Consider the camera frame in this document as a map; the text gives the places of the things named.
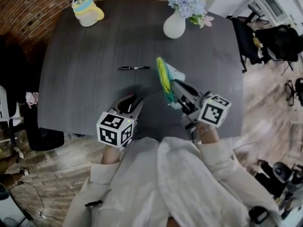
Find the brick wall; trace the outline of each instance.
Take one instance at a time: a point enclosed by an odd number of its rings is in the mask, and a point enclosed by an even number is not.
[[[30,63],[41,63],[61,10],[70,1],[0,0],[0,35],[20,44]]]

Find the white sleeve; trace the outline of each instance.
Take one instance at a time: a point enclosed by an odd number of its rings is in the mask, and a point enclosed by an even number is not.
[[[100,200],[106,193],[119,164],[91,164],[90,179],[86,179],[79,194],[72,200],[62,227],[91,225],[91,213],[85,204]]]
[[[281,217],[276,202],[244,167],[232,159],[233,152],[229,142],[222,140],[214,144],[198,145],[205,165],[214,178],[237,196],[245,206],[266,208],[280,225]]]

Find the flower vase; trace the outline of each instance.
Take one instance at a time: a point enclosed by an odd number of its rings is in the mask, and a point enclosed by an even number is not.
[[[182,18],[176,9],[163,25],[164,34],[171,39],[177,39],[183,35],[185,31],[185,18]]]

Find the black marker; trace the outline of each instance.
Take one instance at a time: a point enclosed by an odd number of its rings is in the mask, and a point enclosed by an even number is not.
[[[135,66],[135,67],[129,67],[129,66],[122,66],[119,67],[118,70],[138,70],[138,69],[149,69],[149,66]]]

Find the white fabric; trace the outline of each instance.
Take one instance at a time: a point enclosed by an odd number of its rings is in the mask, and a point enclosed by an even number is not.
[[[121,164],[97,165],[74,198],[63,227],[250,226],[248,210],[265,207],[280,225],[279,210],[266,191],[235,163],[227,143],[198,148],[167,137],[144,138],[127,146]],[[84,204],[104,199],[93,214]]]

